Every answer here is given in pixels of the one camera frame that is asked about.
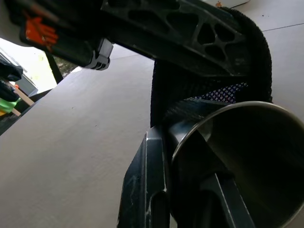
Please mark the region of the black lattice finger of the left gripper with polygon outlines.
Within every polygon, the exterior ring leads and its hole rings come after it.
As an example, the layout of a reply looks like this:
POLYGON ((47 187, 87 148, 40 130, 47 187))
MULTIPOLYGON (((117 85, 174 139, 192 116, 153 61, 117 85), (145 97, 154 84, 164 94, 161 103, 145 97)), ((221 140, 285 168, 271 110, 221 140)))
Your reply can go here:
POLYGON ((110 41, 199 76, 246 76, 248 48, 240 23, 201 0, 103 0, 110 41))

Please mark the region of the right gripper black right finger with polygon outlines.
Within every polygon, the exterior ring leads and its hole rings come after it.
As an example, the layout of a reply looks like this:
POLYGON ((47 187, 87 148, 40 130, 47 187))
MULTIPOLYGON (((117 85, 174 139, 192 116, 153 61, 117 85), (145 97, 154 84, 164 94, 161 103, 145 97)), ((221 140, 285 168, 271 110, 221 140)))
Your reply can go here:
POLYGON ((256 228, 234 175, 197 131, 182 144, 182 228, 256 228))

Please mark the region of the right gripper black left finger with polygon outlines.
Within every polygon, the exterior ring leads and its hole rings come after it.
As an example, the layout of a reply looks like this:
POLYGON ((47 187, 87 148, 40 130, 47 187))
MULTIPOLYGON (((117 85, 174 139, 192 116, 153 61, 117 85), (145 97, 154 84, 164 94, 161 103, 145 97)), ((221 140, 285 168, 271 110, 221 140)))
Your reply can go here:
POLYGON ((123 180, 117 228, 169 228, 164 131, 148 130, 123 180))

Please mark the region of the metal cup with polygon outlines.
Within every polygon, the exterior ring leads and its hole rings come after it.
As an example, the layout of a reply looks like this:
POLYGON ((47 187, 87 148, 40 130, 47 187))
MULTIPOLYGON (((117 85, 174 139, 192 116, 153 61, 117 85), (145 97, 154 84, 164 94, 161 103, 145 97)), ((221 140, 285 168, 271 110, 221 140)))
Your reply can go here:
POLYGON ((304 209, 304 123, 267 102, 181 101, 166 114, 171 205, 182 228, 182 144, 199 132, 234 175, 256 228, 287 228, 304 209))

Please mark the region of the black drawstring pouch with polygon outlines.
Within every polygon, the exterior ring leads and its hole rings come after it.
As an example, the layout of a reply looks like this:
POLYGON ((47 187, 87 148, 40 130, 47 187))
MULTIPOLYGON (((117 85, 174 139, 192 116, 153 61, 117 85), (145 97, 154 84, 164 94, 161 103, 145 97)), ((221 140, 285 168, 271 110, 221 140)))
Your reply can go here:
POLYGON ((241 25, 247 46, 252 54, 252 72, 248 79, 200 78, 164 61, 154 62, 150 108, 150 126, 162 123, 165 113, 175 102, 191 97, 205 96, 219 100, 215 92, 224 89, 222 96, 228 102, 272 102, 272 60, 266 38, 260 28, 241 12, 223 8, 241 25))

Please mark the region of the grey box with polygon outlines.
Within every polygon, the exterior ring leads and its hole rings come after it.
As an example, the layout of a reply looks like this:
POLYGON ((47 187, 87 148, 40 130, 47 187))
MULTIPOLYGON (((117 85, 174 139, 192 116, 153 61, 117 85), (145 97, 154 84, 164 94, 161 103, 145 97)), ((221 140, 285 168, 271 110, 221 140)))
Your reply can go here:
POLYGON ((29 77, 28 71, 23 71, 22 77, 16 82, 19 86, 19 90, 25 93, 28 97, 36 95, 38 93, 38 87, 32 82, 29 77))

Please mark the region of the dark garment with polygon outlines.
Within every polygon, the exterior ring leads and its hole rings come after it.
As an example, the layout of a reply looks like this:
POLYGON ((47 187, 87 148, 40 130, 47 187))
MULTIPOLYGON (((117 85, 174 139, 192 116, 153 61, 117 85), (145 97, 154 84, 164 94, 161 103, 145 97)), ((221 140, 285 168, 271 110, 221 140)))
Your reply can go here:
POLYGON ((22 79, 23 68, 15 66, 7 61, 0 59, 0 98, 8 102, 15 102, 19 95, 14 93, 14 89, 7 85, 5 81, 17 82, 22 79))

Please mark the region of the wooden plank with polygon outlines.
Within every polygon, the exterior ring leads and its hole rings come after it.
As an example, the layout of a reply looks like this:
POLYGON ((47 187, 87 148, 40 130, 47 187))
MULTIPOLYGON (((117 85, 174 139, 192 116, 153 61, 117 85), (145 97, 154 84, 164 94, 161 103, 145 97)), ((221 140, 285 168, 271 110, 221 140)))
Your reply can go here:
POLYGON ((12 113, 16 116, 21 116, 21 114, 28 108, 32 107, 35 102, 30 99, 25 93, 23 93, 20 89, 17 87, 14 87, 14 93, 19 95, 19 101, 15 105, 15 107, 12 109, 12 113))

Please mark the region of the green cloth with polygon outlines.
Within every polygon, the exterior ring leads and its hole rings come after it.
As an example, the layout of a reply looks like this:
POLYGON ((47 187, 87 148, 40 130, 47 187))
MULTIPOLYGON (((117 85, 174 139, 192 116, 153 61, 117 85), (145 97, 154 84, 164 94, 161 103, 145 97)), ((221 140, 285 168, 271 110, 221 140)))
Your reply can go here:
POLYGON ((20 100, 21 98, 15 102, 9 102, 0 98, 0 116, 11 113, 20 100))

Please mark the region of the black metal frame leg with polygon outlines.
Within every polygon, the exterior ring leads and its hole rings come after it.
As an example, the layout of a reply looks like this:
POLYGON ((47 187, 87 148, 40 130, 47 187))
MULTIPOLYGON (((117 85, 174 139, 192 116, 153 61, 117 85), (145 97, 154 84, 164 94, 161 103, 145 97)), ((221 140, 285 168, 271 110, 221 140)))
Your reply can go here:
POLYGON ((54 57, 51 53, 49 52, 45 52, 50 69, 53 73, 54 79, 56 81, 56 84, 58 85, 62 80, 63 80, 63 76, 54 60, 54 57))

